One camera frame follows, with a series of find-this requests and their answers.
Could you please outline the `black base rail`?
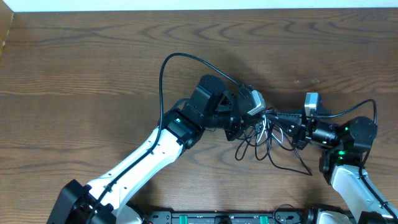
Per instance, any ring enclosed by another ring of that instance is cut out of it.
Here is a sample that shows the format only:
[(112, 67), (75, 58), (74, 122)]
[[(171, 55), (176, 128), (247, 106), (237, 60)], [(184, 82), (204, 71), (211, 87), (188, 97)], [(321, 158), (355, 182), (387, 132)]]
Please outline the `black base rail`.
[(271, 223), (356, 223), (354, 216), (336, 207), (296, 210), (282, 205), (274, 211), (250, 212), (173, 212), (152, 210), (142, 212), (133, 204), (126, 210), (130, 215), (121, 216), (119, 223), (130, 224), (271, 224)]

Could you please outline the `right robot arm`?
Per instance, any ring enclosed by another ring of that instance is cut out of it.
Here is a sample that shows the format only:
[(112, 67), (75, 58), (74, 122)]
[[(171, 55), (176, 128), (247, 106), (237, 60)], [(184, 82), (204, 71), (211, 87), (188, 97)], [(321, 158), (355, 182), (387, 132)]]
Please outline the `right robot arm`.
[(323, 148), (319, 170), (345, 201), (357, 223), (397, 223), (397, 209), (370, 181), (365, 164), (377, 136), (377, 118), (357, 116), (343, 124), (329, 114), (274, 112), (267, 120), (292, 138), (296, 149), (308, 143)]

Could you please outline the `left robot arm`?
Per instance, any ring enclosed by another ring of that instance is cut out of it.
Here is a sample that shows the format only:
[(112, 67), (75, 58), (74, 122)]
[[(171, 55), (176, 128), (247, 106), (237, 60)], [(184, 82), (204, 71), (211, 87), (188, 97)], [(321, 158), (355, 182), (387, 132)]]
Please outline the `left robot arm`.
[(259, 122), (265, 101), (251, 86), (228, 91), (213, 75), (204, 75), (188, 99), (180, 100), (151, 135), (127, 158), (102, 176), (81, 185), (70, 181), (60, 191), (48, 223), (142, 223), (130, 198), (158, 171), (192, 148), (206, 129), (223, 129), (228, 141)]

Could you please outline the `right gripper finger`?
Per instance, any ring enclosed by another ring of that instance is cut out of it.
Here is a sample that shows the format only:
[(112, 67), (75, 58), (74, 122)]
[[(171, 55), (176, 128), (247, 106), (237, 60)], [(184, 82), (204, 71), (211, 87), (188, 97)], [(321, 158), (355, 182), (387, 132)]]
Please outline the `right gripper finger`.
[(276, 117), (281, 119), (302, 119), (305, 118), (305, 115), (302, 113), (283, 113), (283, 112), (276, 112)]
[(305, 132), (306, 125), (303, 123), (302, 118), (298, 117), (283, 117), (283, 116), (268, 116), (271, 122), (278, 126), (288, 136), (294, 137)]

